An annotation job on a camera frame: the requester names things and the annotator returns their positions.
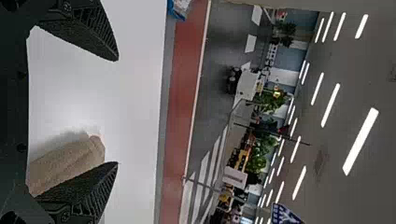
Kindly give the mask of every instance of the rectangular light panel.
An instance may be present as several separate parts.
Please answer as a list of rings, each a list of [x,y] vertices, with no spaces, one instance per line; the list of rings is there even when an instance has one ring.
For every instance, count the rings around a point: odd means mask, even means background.
[[[275,172],[275,168],[273,168],[273,171],[271,172],[270,180],[269,180],[268,184],[271,184],[272,178],[274,177],[274,172]]]
[[[296,118],[293,122],[293,126],[291,126],[290,137],[293,137],[294,130],[296,129],[298,119]]]
[[[264,196],[262,197],[262,204],[260,204],[260,207],[263,207],[264,206],[264,203],[265,203],[265,199],[267,198],[267,195],[266,194],[264,194]]]
[[[364,142],[367,139],[373,125],[375,123],[376,118],[378,117],[378,110],[375,108],[371,108],[369,114],[367,115],[366,120],[361,126],[361,130],[359,131],[358,137],[355,140],[355,143],[350,149],[349,154],[346,157],[346,162],[344,163],[343,170],[345,175],[349,175],[350,170],[352,169],[355,160],[358,158],[359,153],[361,152],[361,148],[364,145]]]
[[[291,107],[293,106],[293,103],[294,103],[294,97],[291,98],[290,106],[289,106],[289,109],[288,109],[288,114],[289,114],[290,111],[291,111]]]
[[[294,157],[296,156],[297,149],[298,149],[298,146],[300,145],[300,142],[301,142],[301,136],[298,136],[296,145],[294,146],[293,153],[291,154],[291,157],[290,157],[290,163],[294,162]]]
[[[303,66],[301,67],[300,75],[298,76],[298,79],[299,79],[299,80],[300,80],[301,76],[303,75],[303,71],[304,71],[304,69],[305,69],[305,64],[306,64],[306,60],[304,60]]]
[[[334,90],[332,91],[332,96],[330,97],[330,101],[327,104],[326,111],[324,112],[322,122],[320,123],[320,126],[324,128],[326,125],[327,119],[329,118],[330,112],[332,111],[332,106],[334,105],[335,98],[337,97],[338,91],[340,90],[340,83],[337,83],[334,87]]]
[[[327,34],[329,33],[330,26],[332,25],[332,17],[334,17],[334,12],[330,13],[329,20],[327,21],[326,29],[324,30],[324,34],[322,37],[322,43],[326,41]]]
[[[338,22],[337,30],[335,31],[333,41],[337,41],[338,36],[340,35],[340,32],[341,32],[341,28],[343,28],[344,20],[346,19],[346,16],[347,16],[347,14],[345,12],[341,15],[341,19]]]
[[[267,187],[267,184],[268,184],[268,176],[265,178],[264,186],[262,187],[262,189],[265,189],[265,187]]]
[[[291,124],[291,120],[293,119],[294,116],[294,111],[296,110],[296,105],[293,106],[293,109],[291,110],[290,118],[288,124]]]
[[[271,166],[273,166],[273,165],[274,165],[275,158],[276,158],[276,153],[274,153],[273,159],[272,159],[272,161],[271,161]]]
[[[319,36],[320,36],[320,33],[321,33],[321,29],[323,27],[323,22],[324,22],[324,18],[322,18],[320,20],[320,25],[319,25],[318,32],[317,32],[317,37],[315,37],[315,43],[318,43]]]
[[[283,187],[285,187],[285,181],[280,184],[279,191],[277,192],[275,203],[279,203],[280,196],[282,195]]]
[[[315,88],[315,91],[314,91],[314,95],[312,96],[311,105],[314,105],[315,101],[317,100],[318,92],[320,89],[321,82],[323,81],[323,77],[324,77],[324,73],[321,73],[318,83],[317,83],[317,87]]]
[[[277,168],[276,176],[279,176],[280,170],[282,170],[283,162],[285,161],[285,157],[282,157],[282,160],[280,160],[279,167]]]
[[[280,147],[279,147],[279,151],[277,152],[277,156],[280,156],[280,154],[282,153],[283,145],[285,145],[285,139],[282,139],[282,142],[280,142]]]
[[[268,205],[270,204],[273,193],[274,190],[271,189],[270,194],[268,195],[267,203],[265,204],[266,207],[268,207]]]
[[[308,74],[308,70],[309,70],[309,66],[310,66],[310,65],[311,65],[310,63],[308,63],[308,64],[306,65],[305,72],[304,72],[304,76],[303,76],[303,80],[301,80],[301,85],[304,85],[304,83],[305,83],[306,74]]]
[[[361,24],[359,25],[358,31],[356,32],[355,39],[361,38],[361,34],[363,33],[364,27],[366,26],[367,19],[369,19],[369,15],[367,14],[361,18]]]
[[[303,170],[301,171],[300,177],[298,178],[296,187],[294,188],[294,192],[293,192],[293,195],[292,195],[292,199],[293,200],[295,200],[296,197],[297,197],[297,193],[298,193],[298,191],[300,189],[301,184],[303,183],[305,174],[306,174],[306,166],[303,167]]]

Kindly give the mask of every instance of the wall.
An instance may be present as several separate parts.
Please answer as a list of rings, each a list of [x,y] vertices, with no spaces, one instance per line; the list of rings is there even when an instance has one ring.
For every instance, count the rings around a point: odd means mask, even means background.
[[[29,159],[77,133],[101,135],[106,160],[120,163],[106,223],[153,223],[166,2],[102,3],[116,63],[39,28],[30,34]]]
[[[300,72],[305,55],[306,50],[279,46],[277,48],[274,67],[284,70],[290,70],[293,72]]]
[[[271,76],[269,76],[268,81],[282,83],[288,86],[295,86],[299,74],[299,72],[273,67],[271,69]]]
[[[318,12],[309,10],[300,10],[288,8],[286,9],[288,16],[285,22],[293,22],[297,25],[297,29],[305,31],[313,31],[317,24]]]

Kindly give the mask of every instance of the green plant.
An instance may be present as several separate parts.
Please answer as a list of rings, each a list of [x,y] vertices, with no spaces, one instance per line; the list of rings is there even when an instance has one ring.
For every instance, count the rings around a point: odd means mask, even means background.
[[[285,94],[282,92],[279,97],[275,98],[272,91],[264,91],[261,95],[256,94],[253,103],[258,105],[256,113],[265,112],[274,113],[278,108],[286,103]]]
[[[285,37],[282,37],[281,39],[280,39],[280,43],[283,45],[283,46],[285,46],[286,48],[289,48],[290,47],[290,45],[293,43],[293,37],[291,37],[291,36],[285,36]]]
[[[276,144],[277,141],[269,135],[264,136],[264,138],[257,139],[251,149],[246,171],[253,174],[259,174],[262,168],[267,164],[265,155],[268,154]]]
[[[276,35],[273,37],[272,44],[282,44],[286,48],[289,48],[293,43],[294,35],[296,33],[297,25],[292,22],[278,21],[275,25],[277,29]]]
[[[275,25],[275,28],[282,34],[282,35],[294,35],[296,33],[297,25],[292,22],[282,22],[278,21]]]

